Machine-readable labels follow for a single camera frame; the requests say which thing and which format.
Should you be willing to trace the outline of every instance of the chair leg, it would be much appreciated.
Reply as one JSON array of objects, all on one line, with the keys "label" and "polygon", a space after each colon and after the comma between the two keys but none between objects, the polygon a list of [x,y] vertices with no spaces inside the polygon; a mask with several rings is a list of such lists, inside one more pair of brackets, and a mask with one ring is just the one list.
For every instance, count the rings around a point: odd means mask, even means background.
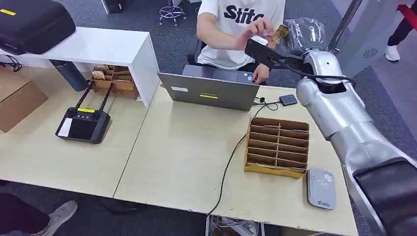
[{"label": "chair leg", "polygon": [[173,17],[172,19],[174,19],[174,26],[178,26],[177,20],[175,19],[175,17]]},{"label": "chair leg", "polygon": [[159,18],[159,24],[162,25],[162,19],[173,19],[174,20],[174,26],[178,26],[176,18],[179,16],[183,16],[183,19],[187,19],[187,16],[185,15],[184,11],[181,7],[178,6],[165,6],[159,10],[160,18]]}]

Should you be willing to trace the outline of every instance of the man's hand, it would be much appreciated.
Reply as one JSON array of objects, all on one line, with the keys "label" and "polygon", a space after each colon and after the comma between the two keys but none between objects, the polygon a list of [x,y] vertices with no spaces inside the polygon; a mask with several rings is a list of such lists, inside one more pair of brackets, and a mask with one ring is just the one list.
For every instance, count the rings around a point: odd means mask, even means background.
[{"label": "man's hand", "polygon": [[255,35],[260,37],[264,36],[264,32],[273,34],[272,23],[265,18],[258,18],[256,21],[252,21],[235,39],[233,49],[243,51],[245,50],[247,41]]},{"label": "man's hand", "polygon": [[264,64],[259,64],[253,72],[253,81],[257,85],[267,80],[269,77],[269,68]]}]

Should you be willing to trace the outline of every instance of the silver robotic arm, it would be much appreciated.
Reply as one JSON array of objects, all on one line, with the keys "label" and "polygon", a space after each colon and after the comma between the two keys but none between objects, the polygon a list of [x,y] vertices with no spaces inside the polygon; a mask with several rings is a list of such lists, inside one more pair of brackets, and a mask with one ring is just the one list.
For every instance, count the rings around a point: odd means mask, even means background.
[{"label": "silver robotic arm", "polygon": [[250,39],[246,54],[270,68],[294,68],[322,78],[304,77],[297,98],[339,157],[348,192],[377,235],[407,236],[417,232],[417,162],[393,146],[373,125],[365,104],[340,76],[337,58],[310,51],[285,58]]}]

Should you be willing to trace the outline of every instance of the laptop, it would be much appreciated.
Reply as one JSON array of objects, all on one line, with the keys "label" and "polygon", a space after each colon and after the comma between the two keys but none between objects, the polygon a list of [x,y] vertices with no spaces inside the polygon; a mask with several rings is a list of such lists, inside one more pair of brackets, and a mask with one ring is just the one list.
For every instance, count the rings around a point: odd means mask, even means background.
[{"label": "laptop", "polygon": [[222,70],[212,67],[185,65],[182,71],[183,75],[224,80],[229,82],[240,82],[244,84],[252,83],[252,72],[237,71],[237,70]]},{"label": "laptop", "polygon": [[239,79],[240,72],[235,76],[226,76],[224,80],[161,72],[158,76],[174,101],[249,111],[259,85],[253,84],[252,80],[250,83],[228,80]]}]

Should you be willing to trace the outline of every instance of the desk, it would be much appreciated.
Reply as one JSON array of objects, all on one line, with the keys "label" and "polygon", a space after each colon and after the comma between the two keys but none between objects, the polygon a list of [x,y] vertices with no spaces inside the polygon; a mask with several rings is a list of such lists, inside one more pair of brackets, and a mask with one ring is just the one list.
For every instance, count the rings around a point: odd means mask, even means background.
[{"label": "desk", "polygon": [[[271,102],[294,93],[292,88],[261,87],[258,97]],[[252,108],[251,114],[258,109]],[[276,112],[264,108],[258,116],[310,124],[308,167],[333,173],[336,209],[311,206],[305,178],[243,172],[244,145],[240,145],[225,178],[222,200],[213,214],[356,236],[339,159],[307,110],[300,104],[280,107]],[[114,197],[209,212],[217,202],[226,163],[246,133],[249,118],[247,112],[173,102],[164,88],[158,88]]]},{"label": "desk", "polygon": [[[83,92],[75,92],[54,69],[25,67],[21,72],[48,101],[8,133],[0,131],[0,179],[112,197],[148,109],[110,95],[104,111],[112,119],[103,143],[65,141],[55,132]],[[103,98],[91,91],[82,107],[99,108]]]},{"label": "desk", "polygon": [[[1,54],[11,55],[0,49]],[[159,66],[149,32],[77,27],[75,33],[44,54],[16,58],[127,66],[140,94],[138,100],[145,106],[149,106],[159,84]]]}]

